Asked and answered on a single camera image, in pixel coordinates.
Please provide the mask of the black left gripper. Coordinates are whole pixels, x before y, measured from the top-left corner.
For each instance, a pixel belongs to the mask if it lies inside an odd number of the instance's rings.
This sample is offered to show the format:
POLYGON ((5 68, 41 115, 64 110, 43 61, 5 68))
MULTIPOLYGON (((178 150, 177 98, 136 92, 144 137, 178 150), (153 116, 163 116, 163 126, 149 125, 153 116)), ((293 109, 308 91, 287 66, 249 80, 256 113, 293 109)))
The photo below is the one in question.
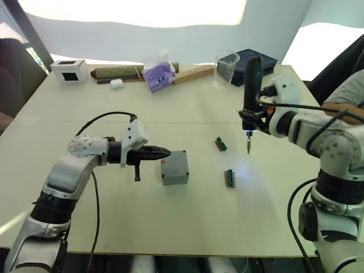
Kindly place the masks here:
POLYGON ((154 161, 164 159, 171 155, 170 150, 159 146, 144 146, 138 150, 130 150, 127 153, 126 164, 134 167, 135 181, 141 181, 140 163, 141 161, 154 161))

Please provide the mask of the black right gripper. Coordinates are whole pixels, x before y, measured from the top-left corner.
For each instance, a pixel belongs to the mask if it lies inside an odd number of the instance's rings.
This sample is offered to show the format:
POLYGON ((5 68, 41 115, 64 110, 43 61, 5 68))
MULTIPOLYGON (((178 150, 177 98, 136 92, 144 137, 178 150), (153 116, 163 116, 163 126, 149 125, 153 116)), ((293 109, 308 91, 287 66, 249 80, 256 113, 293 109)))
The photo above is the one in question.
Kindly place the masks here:
MULTIPOLYGON (((257 94, 257 100, 260 100, 261 97, 270 98, 274 96, 276 96, 276 88, 271 85, 265 87, 259 94, 257 94)), ((258 129, 265 134, 270 134, 269 124, 273 114, 275 113, 275 108, 258 104, 258 110, 258 112, 255 112, 240 109, 238 110, 238 114, 243 121, 258 121, 258 129)))

